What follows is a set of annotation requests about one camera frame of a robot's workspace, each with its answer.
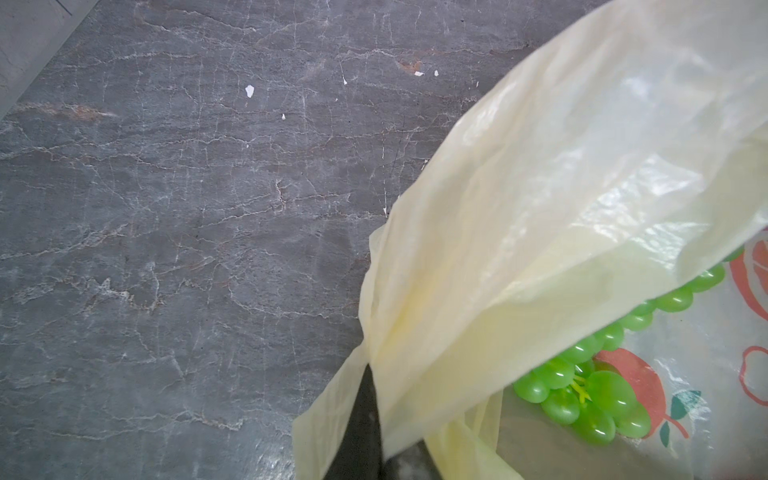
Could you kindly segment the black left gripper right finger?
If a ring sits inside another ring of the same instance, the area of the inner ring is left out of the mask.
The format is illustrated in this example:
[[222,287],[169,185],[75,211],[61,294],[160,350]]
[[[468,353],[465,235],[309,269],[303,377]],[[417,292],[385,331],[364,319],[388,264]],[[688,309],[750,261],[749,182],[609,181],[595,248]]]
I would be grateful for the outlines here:
[[424,440],[420,440],[383,464],[385,480],[441,480],[442,476]]

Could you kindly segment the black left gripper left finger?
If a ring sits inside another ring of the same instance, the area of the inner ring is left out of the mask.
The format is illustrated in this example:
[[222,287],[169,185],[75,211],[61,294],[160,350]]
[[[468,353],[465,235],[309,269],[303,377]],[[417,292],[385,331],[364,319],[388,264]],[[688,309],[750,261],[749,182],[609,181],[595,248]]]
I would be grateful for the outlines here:
[[373,374],[365,367],[339,449],[325,480],[377,480],[382,460],[381,429]]

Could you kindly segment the cream printed plastic bag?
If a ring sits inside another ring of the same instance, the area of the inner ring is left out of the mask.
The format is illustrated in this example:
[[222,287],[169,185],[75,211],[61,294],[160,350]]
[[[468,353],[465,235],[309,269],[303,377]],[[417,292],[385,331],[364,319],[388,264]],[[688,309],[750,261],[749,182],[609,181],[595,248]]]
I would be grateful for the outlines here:
[[369,239],[362,343],[293,424],[324,479],[366,366],[383,464],[513,479],[502,392],[767,223],[767,5],[612,1],[464,114]]

